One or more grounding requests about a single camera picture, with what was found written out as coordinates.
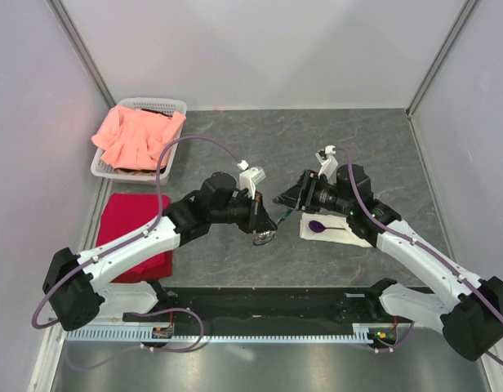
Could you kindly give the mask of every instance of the red towel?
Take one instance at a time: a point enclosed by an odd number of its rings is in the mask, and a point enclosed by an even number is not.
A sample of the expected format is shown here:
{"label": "red towel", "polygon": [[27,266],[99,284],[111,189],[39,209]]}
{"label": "red towel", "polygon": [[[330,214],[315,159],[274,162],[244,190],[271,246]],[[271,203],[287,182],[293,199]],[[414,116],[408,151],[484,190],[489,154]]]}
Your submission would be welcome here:
{"label": "red towel", "polygon": [[[170,204],[168,196],[162,196],[163,206]],[[157,215],[155,194],[113,194],[101,216],[96,246],[104,245],[141,227]],[[137,283],[147,279],[171,276],[171,252],[150,257],[147,261],[118,276],[114,283]]]}

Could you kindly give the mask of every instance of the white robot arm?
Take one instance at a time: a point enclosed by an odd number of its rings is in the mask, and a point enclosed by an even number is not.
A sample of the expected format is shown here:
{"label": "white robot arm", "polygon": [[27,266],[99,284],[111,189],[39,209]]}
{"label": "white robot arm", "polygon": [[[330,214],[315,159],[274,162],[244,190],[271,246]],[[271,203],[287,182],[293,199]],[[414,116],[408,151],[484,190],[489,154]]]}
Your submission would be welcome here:
{"label": "white robot arm", "polygon": [[[101,307],[111,305],[109,292],[115,285],[110,282],[120,274],[151,256],[182,247],[207,234],[212,224],[236,224],[246,234],[275,231],[277,226],[264,208],[262,194],[256,191],[256,184],[264,177],[261,168],[249,168],[240,174],[238,188],[229,174],[214,173],[200,190],[172,203],[162,216],[139,229],[77,255],[68,248],[58,251],[43,291],[47,294],[52,290],[49,301],[63,329],[78,329],[92,321]],[[73,270],[79,271],[61,285],[60,281]],[[60,287],[54,291],[56,284]],[[128,286],[127,292],[117,301],[117,308],[120,306],[117,313],[149,310],[134,305],[135,285],[123,286]],[[154,303],[143,301],[143,306]]]}
{"label": "white robot arm", "polygon": [[336,183],[330,184],[330,169],[337,166],[334,154],[333,146],[319,151],[324,170],[305,170],[274,202],[306,213],[324,209],[347,216],[355,235],[402,263],[433,292],[416,292],[383,279],[370,288],[374,306],[442,333],[464,358],[479,358],[503,337],[503,322],[484,303],[503,316],[503,282],[480,278],[428,244],[396,211],[373,197],[371,180],[359,165],[339,167]]}

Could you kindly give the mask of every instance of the white basket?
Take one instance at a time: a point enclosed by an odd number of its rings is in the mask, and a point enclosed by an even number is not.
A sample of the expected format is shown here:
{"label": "white basket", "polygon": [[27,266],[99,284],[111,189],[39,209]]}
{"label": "white basket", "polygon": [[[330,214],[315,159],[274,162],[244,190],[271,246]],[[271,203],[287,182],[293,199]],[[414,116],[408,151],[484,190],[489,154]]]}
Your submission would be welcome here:
{"label": "white basket", "polygon": [[[121,100],[118,105],[125,106],[130,109],[150,109],[157,110],[158,112],[165,113],[167,115],[172,115],[173,112],[179,112],[181,114],[186,114],[186,103],[182,100],[167,100],[164,98],[126,98]],[[179,128],[177,132],[176,139],[180,137],[183,127]],[[176,156],[177,145],[171,147],[170,158],[168,159],[167,167],[161,174],[161,185],[165,185],[168,182],[168,177],[170,176],[171,164],[173,163],[173,158]],[[155,185],[155,174],[149,176],[130,176],[128,174],[118,174],[114,172],[114,168],[103,162],[101,156],[103,155],[103,149],[97,149],[94,160],[91,163],[90,170],[94,176],[105,177],[117,182],[127,182],[130,184],[154,184]]]}

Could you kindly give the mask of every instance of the white napkin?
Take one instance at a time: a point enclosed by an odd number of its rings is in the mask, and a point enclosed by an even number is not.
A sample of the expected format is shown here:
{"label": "white napkin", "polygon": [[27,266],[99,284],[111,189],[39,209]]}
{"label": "white napkin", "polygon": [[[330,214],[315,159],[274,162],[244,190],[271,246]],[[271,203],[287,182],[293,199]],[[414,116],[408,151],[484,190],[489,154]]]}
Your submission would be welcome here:
{"label": "white napkin", "polygon": [[[311,221],[318,221],[325,227],[341,227],[344,230],[326,229],[322,233],[315,233],[309,229]],[[372,247],[365,239],[360,239],[351,231],[346,218],[334,215],[318,215],[303,213],[300,219],[300,237],[314,241],[328,241],[329,243],[347,243],[358,247]]]}

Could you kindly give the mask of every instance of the gray table surface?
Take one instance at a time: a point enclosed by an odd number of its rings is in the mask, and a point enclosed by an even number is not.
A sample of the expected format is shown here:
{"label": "gray table surface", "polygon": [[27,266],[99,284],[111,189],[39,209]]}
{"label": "gray table surface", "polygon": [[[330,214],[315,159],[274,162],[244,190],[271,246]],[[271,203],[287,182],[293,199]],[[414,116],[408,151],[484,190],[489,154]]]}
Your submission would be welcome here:
{"label": "gray table surface", "polygon": [[[347,146],[365,166],[378,198],[388,203],[426,240],[445,252],[442,232],[405,113],[383,110],[270,110],[187,114],[184,135],[224,141],[250,164],[262,166],[265,205],[276,218],[283,209],[273,197],[293,185],[306,168],[317,168],[315,151]],[[213,172],[237,175],[234,163],[198,140],[177,149],[163,191],[177,200]],[[154,188],[114,184],[113,192],[150,193]],[[209,235],[174,252],[167,286],[370,286],[380,278],[407,285],[420,281],[375,249],[299,238],[292,214],[276,239],[252,246],[233,226],[214,225]],[[69,357],[86,366],[127,344],[65,342]],[[93,372],[72,372],[63,361],[56,374],[61,389],[84,391],[475,391],[489,386],[482,364],[470,363],[436,332],[416,330],[393,354],[374,355],[345,345],[207,345],[190,354],[137,350]]]}
{"label": "gray table surface", "polygon": [[[259,190],[276,219],[283,208],[273,198],[295,184],[304,169],[318,168],[315,152],[343,145],[372,178],[377,198],[401,213],[427,241],[445,252],[442,231],[403,109],[252,110],[187,113],[184,135],[210,136],[226,143],[252,166],[265,169]],[[340,164],[343,156],[337,155]],[[200,140],[179,144],[163,192],[172,201],[198,189],[213,172],[238,175],[222,149]],[[149,185],[115,183],[112,192],[153,193]],[[262,247],[233,225],[177,249],[172,286],[371,286],[381,278],[421,284],[376,249],[299,238],[300,213],[293,213],[275,240]]]}

